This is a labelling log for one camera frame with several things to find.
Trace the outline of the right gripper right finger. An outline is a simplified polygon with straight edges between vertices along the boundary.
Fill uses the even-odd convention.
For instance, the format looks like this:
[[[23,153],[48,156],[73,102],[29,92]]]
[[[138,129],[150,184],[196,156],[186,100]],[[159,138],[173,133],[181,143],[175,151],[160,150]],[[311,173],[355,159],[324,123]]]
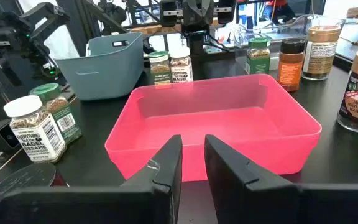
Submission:
[[[358,184],[299,184],[213,135],[204,159],[219,223],[358,223]]]

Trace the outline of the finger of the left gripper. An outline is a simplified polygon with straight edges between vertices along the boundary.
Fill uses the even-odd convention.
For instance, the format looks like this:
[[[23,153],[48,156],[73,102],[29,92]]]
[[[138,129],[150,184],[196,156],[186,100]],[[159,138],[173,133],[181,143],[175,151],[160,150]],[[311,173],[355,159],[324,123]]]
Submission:
[[[235,13],[236,0],[219,0],[218,23],[227,24],[232,22]]]
[[[160,23],[163,27],[174,27],[177,16],[173,13],[177,5],[175,0],[160,0]]]

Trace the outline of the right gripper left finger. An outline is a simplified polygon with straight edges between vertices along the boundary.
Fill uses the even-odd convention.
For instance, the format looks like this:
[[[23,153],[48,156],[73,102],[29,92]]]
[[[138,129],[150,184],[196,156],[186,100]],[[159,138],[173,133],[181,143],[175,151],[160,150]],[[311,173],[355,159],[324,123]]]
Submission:
[[[120,186],[26,187],[0,201],[0,223],[176,223],[183,143],[173,135]]]

